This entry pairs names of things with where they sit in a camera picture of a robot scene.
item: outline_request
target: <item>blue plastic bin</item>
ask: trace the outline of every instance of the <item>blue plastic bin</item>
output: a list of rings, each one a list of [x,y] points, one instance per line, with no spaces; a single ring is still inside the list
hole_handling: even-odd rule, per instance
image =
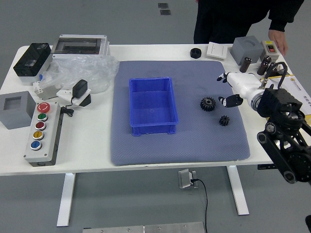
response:
[[[133,136],[176,133],[178,116],[171,78],[130,79],[129,87]]]

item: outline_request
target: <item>gray cube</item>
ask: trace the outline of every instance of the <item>gray cube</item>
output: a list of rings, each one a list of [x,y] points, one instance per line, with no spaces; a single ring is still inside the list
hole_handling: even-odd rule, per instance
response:
[[[240,66],[244,58],[249,57],[252,59],[251,63],[256,63],[263,51],[263,46],[253,36],[237,37],[233,42],[231,55]]]
[[[0,121],[9,130],[30,126],[35,105],[28,91],[0,95]]]

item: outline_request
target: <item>table surface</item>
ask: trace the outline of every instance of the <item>table surface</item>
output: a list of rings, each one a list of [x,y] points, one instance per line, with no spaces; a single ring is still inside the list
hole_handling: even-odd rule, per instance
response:
[[[203,55],[198,60],[220,61],[226,72],[238,72],[228,45],[227,58],[209,59]],[[195,45],[202,54],[206,54],[207,45]],[[36,102],[41,102],[30,85],[23,84],[13,70],[13,66],[24,54],[28,46],[21,47],[12,62],[4,80],[0,94],[7,94],[28,90]],[[119,61],[191,61],[190,50],[194,45],[110,45],[110,53]],[[260,62],[251,64],[248,71],[257,73]],[[161,168],[189,168],[203,166],[254,165],[272,163],[269,156],[257,141],[257,133],[264,130],[266,119],[261,118],[244,101],[239,110],[243,119],[247,139],[250,147],[250,157],[241,161],[205,162],[205,163],[172,163],[145,164],[130,166],[114,166],[110,160],[110,128],[113,101],[113,83],[104,93],[92,95],[92,103],[86,107],[74,107],[73,117],[64,116],[56,165],[32,167],[24,160],[23,155],[30,131],[30,127],[8,130],[0,123],[0,175],[53,174],[77,173],[95,171],[161,169]],[[66,101],[54,98],[61,106]]]

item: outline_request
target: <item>table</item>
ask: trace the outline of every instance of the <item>table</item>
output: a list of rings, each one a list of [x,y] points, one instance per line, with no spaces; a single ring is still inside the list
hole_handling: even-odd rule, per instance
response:
[[[207,45],[110,45],[110,53],[119,61],[190,61],[190,50],[200,48],[203,56],[198,60],[217,60],[206,58]],[[21,47],[12,62],[0,94],[28,90],[36,102],[41,100],[30,85],[23,84],[13,70],[13,66],[26,51]],[[238,72],[230,52],[225,60],[219,60],[226,72]],[[247,72],[257,73],[260,62],[251,64]],[[53,99],[61,106],[67,104],[59,98]],[[56,165],[32,167],[23,155],[29,134],[29,127],[8,130],[0,123],[1,163],[0,175],[28,175],[66,173],[60,207],[58,226],[68,225],[75,173],[138,169],[190,168],[206,166],[227,166],[238,213],[248,214],[242,185],[236,169],[237,165],[256,165],[272,163],[269,156],[257,141],[257,133],[264,130],[266,120],[253,111],[247,102],[239,106],[250,148],[250,157],[241,161],[213,163],[172,163],[114,166],[110,161],[110,126],[113,100],[113,83],[104,93],[92,95],[92,103],[87,107],[75,107],[74,117],[64,116]]]

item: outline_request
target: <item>power adapter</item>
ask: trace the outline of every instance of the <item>power adapter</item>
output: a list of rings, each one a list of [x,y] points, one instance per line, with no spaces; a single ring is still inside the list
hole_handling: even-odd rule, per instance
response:
[[[87,91],[87,81],[81,79],[72,88],[72,97],[79,99]]]

